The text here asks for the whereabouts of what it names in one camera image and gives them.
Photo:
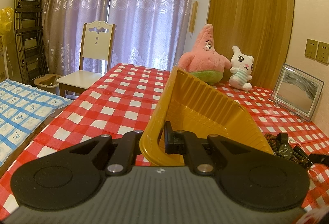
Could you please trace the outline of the black wrist watch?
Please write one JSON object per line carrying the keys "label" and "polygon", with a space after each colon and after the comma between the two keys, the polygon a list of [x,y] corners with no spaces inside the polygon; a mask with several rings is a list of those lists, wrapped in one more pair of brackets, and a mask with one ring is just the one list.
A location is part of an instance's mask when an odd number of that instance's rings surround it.
{"label": "black wrist watch", "polygon": [[276,154],[279,157],[285,158],[287,160],[291,159],[293,156],[293,149],[289,144],[289,136],[287,133],[278,133],[276,137]]}

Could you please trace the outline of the yellow plastic tray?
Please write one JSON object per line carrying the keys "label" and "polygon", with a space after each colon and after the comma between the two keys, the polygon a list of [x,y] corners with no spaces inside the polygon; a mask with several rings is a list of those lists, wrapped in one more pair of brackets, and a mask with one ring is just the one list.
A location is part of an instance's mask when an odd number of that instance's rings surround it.
{"label": "yellow plastic tray", "polygon": [[272,154],[264,135],[245,107],[184,70],[174,67],[139,141],[144,157],[155,166],[182,166],[183,158],[165,152],[165,122],[173,130],[199,138],[219,134]]}

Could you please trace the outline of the framed sand art picture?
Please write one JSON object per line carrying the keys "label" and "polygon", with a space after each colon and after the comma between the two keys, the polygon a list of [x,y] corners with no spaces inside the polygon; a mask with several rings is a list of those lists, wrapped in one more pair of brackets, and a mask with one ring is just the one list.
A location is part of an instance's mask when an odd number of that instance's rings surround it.
{"label": "framed sand art picture", "polygon": [[324,81],[284,64],[270,100],[305,121],[311,121],[320,100]]}

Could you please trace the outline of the blue white checkered bedsheet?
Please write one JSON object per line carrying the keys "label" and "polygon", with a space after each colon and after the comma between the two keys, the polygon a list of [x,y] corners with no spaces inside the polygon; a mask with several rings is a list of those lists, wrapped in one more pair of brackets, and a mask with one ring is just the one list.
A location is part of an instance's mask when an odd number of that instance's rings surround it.
{"label": "blue white checkered bedsheet", "polygon": [[72,100],[14,80],[1,82],[1,165],[57,109]]}

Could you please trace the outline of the beige waste basket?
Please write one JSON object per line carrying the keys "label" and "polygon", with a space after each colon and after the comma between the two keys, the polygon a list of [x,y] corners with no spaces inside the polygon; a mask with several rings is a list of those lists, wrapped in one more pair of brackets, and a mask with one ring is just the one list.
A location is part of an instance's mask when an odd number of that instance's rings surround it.
{"label": "beige waste basket", "polygon": [[34,80],[34,85],[41,90],[60,95],[59,83],[57,80],[61,78],[58,74],[45,74]]}

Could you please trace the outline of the white bunny plush toy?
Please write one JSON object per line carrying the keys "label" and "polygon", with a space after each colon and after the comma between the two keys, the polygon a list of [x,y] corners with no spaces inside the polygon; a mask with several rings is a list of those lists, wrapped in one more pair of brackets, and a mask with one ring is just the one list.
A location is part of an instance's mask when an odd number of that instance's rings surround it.
{"label": "white bunny plush toy", "polygon": [[238,46],[233,46],[233,56],[231,58],[229,85],[243,91],[252,89],[249,81],[252,79],[253,61],[252,55],[242,54]]}

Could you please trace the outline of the dark folded ladder rack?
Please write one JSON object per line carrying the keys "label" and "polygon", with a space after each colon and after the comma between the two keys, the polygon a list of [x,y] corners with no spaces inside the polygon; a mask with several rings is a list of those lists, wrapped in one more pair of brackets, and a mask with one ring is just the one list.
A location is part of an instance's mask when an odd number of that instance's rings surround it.
{"label": "dark folded ladder rack", "polygon": [[42,0],[14,0],[14,27],[22,83],[48,74],[44,51]]}

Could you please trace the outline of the pink starfish plush toy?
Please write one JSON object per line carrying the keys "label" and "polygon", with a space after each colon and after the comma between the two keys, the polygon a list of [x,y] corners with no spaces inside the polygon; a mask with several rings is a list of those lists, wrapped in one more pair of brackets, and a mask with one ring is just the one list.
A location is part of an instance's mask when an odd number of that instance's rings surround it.
{"label": "pink starfish plush toy", "polygon": [[202,28],[192,51],[181,56],[178,67],[209,85],[214,85],[222,80],[224,70],[229,70],[231,63],[227,57],[218,54],[214,48],[212,24],[207,24]]}

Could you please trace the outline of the white wooden chair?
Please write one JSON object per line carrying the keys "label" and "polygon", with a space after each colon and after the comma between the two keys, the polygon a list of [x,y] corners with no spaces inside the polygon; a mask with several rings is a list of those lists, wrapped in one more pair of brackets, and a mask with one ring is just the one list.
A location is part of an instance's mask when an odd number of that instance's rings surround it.
{"label": "white wooden chair", "polygon": [[84,24],[79,70],[57,80],[62,97],[67,91],[82,94],[110,69],[115,30],[115,24],[105,21]]}

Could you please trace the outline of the wooden wardrobe panel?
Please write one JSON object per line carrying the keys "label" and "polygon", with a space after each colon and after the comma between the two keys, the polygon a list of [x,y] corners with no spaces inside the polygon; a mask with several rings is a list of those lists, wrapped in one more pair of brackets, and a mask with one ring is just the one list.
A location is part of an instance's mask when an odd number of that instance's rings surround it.
{"label": "wooden wardrobe panel", "polygon": [[252,85],[273,89],[285,63],[294,0],[210,0],[207,21],[215,49],[231,58],[233,46],[254,57]]}

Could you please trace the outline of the yellow plastic bag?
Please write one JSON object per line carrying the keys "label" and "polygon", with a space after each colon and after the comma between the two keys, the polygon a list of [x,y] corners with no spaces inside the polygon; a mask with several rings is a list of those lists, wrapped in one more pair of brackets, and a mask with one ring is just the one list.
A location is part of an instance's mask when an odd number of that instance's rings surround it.
{"label": "yellow plastic bag", "polygon": [[12,29],[13,8],[5,7],[0,11],[0,33],[6,35]]}

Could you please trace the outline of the lilac lace curtain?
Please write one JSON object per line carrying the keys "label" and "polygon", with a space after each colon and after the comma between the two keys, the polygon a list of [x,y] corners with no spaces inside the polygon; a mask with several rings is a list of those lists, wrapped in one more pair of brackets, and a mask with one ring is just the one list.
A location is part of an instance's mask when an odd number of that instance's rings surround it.
{"label": "lilac lace curtain", "polygon": [[49,71],[79,68],[85,23],[116,25],[111,65],[130,63],[170,70],[183,54],[191,0],[43,0]]}

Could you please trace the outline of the gold wall socket right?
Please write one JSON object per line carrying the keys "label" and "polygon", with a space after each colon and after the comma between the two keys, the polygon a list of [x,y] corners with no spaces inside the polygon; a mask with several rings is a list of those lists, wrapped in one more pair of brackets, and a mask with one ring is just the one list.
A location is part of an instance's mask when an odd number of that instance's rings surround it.
{"label": "gold wall socket right", "polygon": [[319,42],[316,60],[328,64],[329,63],[329,44],[325,42]]}

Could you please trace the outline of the gold wall socket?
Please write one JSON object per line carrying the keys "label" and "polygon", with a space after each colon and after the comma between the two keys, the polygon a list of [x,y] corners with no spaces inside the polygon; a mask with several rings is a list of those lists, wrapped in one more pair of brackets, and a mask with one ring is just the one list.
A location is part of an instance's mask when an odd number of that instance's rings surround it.
{"label": "gold wall socket", "polygon": [[325,42],[319,42],[316,60],[328,64],[329,63],[329,44]]}
{"label": "gold wall socket", "polygon": [[305,57],[316,59],[318,41],[313,39],[307,39],[306,48],[305,48]]}

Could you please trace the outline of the gold wall socket left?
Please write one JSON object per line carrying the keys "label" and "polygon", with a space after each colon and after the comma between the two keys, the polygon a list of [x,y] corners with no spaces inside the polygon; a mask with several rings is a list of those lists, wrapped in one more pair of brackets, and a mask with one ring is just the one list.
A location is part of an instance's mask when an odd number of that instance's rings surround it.
{"label": "gold wall socket left", "polygon": [[313,39],[307,39],[306,48],[305,48],[305,57],[316,59],[318,41]]}

